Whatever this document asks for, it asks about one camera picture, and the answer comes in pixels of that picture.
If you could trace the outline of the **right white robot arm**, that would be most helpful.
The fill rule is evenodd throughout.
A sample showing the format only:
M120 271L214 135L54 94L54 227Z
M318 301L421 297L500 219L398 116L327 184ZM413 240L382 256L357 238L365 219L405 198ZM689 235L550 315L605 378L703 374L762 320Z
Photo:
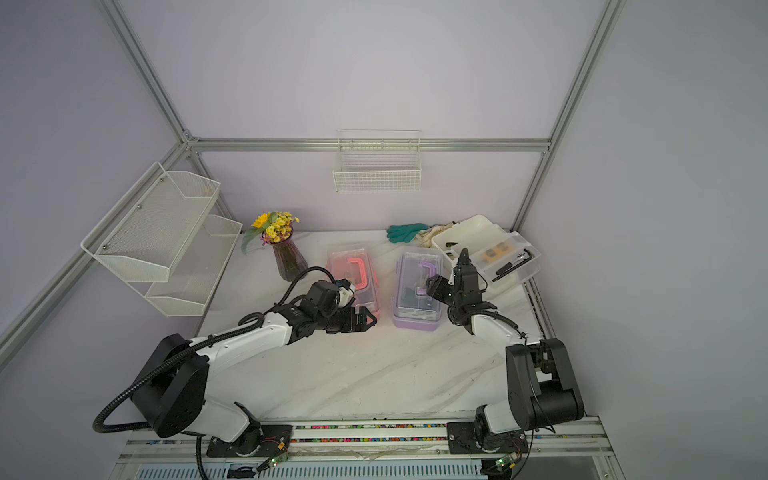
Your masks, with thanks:
M528 434L555 430L585 416L566 345L556 338L535 343L510 318L483 299L481 274L464 248L451 279L434 275L427 293L447 306L450 322L482 340L504 360L506 396L478 407L470 422L447 424L452 454L527 453Z

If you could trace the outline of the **pink toolbox with clear lid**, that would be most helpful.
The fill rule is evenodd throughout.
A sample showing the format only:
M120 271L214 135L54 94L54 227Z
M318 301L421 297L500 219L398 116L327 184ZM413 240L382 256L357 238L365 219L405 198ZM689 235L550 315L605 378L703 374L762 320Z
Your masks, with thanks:
M381 299L372 256L365 244L341 244L327 252L326 266L336 279L346 279L355 288L355 305L379 317Z

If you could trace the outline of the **white toolbox with clear lid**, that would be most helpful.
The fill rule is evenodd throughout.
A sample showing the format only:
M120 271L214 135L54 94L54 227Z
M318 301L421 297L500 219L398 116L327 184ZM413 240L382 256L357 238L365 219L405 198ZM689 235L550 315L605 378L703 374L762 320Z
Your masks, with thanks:
M470 260L484 281L480 286L485 287L484 297L493 299L507 290L524 283L536 275L540 269L540 252L518 232L507 231L500 225L491 222L483 215L475 215L435 236L432 247L455 266L461 250L469 250ZM493 282L495 272L505 263L511 261L517 253L527 249L532 254L532 260L497 282Z

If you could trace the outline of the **purple toolbox with clear lid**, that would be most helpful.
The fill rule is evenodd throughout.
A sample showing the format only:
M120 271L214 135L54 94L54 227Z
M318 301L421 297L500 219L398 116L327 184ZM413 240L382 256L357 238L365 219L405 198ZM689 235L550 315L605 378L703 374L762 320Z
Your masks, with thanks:
M397 262L397 283L392 301L397 328L435 331L442 304L427 293L427 281L442 273L442 256L434 249L407 248Z

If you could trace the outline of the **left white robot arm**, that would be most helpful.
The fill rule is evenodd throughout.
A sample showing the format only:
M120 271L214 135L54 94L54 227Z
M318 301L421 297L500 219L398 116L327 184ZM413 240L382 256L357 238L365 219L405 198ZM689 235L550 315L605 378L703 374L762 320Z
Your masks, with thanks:
M292 282L269 309L246 314L232 329L191 339L179 334L162 339L134 381L95 416L92 430L111 434L150 429L160 438L191 436L201 478L207 476L201 451L205 437L238 457L261 456L275 445L265 462L271 466L286 452L288 433L269 438L245 405L216 399L208 385L231 367L317 331L363 333L377 324L367 307L356 305L356 288L350 281L335 278L324 267L309 267L298 277L313 272L324 277L306 293L295 295L297 284Z

